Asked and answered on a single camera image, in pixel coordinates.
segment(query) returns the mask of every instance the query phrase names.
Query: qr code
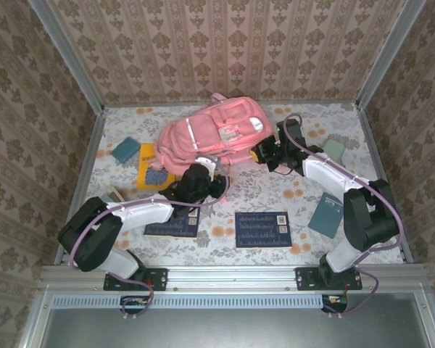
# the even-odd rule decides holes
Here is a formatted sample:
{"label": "qr code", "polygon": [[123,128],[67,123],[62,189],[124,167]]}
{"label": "qr code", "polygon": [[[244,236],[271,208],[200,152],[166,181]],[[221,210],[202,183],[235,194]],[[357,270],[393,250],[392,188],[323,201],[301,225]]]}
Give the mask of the qr code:
{"label": "qr code", "polygon": [[196,218],[198,216],[198,209],[195,209],[193,212],[188,214],[190,218]]}
{"label": "qr code", "polygon": [[278,225],[286,225],[287,219],[283,215],[277,215],[277,224]]}

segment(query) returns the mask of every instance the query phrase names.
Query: wall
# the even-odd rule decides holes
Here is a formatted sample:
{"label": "wall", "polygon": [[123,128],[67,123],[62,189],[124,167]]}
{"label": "wall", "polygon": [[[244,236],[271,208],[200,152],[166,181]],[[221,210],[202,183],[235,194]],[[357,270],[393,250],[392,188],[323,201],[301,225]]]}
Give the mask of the wall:
{"label": "wall", "polygon": [[0,0],[0,348],[52,264],[93,112],[26,1]]}
{"label": "wall", "polygon": [[107,104],[355,99],[404,0],[50,0]]}
{"label": "wall", "polygon": [[428,0],[366,109],[416,262],[435,289],[435,0]]}

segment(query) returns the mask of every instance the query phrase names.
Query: book cover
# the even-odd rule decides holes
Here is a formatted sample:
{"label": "book cover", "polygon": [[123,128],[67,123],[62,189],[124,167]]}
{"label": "book cover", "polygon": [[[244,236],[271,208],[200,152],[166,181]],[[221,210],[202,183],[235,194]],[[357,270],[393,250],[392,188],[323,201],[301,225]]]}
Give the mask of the book cover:
{"label": "book cover", "polygon": [[286,212],[236,212],[236,248],[289,248],[291,235]]}
{"label": "book cover", "polygon": [[196,208],[188,215],[172,219],[166,223],[146,225],[144,236],[196,239],[199,220],[200,208]]}
{"label": "book cover", "polygon": [[154,159],[153,144],[142,144],[138,161],[138,190],[163,190],[175,181],[175,175],[165,169],[155,170],[149,163]]}
{"label": "book cover", "polygon": [[335,196],[324,192],[307,227],[333,238],[342,218],[343,204]]}

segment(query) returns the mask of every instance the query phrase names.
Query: backpack strap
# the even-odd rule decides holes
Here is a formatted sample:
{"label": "backpack strap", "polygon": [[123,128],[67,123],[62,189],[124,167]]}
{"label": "backpack strap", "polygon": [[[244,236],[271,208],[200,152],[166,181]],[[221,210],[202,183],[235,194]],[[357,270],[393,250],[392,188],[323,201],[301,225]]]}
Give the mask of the backpack strap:
{"label": "backpack strap", "polygon": [[165,166],[160,161],[158,161],[156,158],[149,160],[148,164],[151,165],[155,170],[165,169]]}
{"label": "backpack strap", "polygon": [[226,164],[226,165],[236,165],[237,163],[250,161],[253,159],[254,159],[254,157],[252,154],[250,154],[248,149],[241,150],[235,154],[228,154],[228,155],[221,157],[223,164]]}
{"label": "backpack strap", "polygon": [[211,102],[214,103],[221,103],[224,102],[227,98],[225,98],[221,93],[213,93],[211,94]]}

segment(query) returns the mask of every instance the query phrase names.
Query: dark blue book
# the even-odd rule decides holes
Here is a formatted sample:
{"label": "dark blue book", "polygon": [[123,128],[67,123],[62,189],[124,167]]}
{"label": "dark blue book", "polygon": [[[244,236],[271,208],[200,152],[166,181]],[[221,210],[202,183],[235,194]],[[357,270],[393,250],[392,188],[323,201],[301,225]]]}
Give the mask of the dark blue book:
{"label": "dark blue book", "polygon": [[183,217],[166,223],[152,223],[145,226],[144,236],[195,239],[198,236],[200,208]]}
{"label": "dark blue book", "polygon": [[111,155],[121,163],[126,163],[140,149],[138,141],[128,136],[126,139],[117,145]]}
{"label": "dark blue book", "polygon": [[343,204],[335,196],[324,192],[307,227],[333,238],[342,218]]}
{"label": "dark blue book", "polygon": [[237,248],[289,248],[291,235],[286,212],[236,212]]}

